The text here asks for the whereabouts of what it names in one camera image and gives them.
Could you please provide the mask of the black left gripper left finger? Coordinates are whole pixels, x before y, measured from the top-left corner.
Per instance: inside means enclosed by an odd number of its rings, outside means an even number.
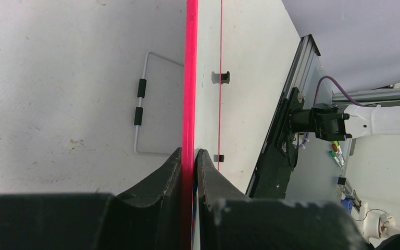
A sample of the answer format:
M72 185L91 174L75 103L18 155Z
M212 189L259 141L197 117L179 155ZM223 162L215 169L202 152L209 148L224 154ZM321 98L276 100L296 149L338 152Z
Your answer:
M0 195L0 249L178 249L181 149L128 190Z

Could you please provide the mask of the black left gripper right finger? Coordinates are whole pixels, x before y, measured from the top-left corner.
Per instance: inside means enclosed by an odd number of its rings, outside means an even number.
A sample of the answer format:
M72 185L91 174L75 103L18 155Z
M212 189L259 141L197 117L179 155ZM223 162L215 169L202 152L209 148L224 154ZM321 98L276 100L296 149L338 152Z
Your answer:
M196 157L201 249L367 249L346 210L334 202L252 199Z

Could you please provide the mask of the pink framed whiteboard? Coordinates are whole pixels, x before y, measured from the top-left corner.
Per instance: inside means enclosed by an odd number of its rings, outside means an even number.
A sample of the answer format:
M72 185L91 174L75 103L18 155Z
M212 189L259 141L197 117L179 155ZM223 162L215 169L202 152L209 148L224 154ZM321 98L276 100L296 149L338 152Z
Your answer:
M218 154L221 1L187 1L184 53L180 249L192 248L195 160Z

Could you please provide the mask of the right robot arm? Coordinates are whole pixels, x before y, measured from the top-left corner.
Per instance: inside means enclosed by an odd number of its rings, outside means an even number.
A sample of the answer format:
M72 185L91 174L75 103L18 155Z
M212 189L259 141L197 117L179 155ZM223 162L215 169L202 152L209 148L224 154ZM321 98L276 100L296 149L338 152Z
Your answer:
M345 141L370 135L400 135L400 106L364 107L316 104L289 116L293 133L314 133L325 141Z

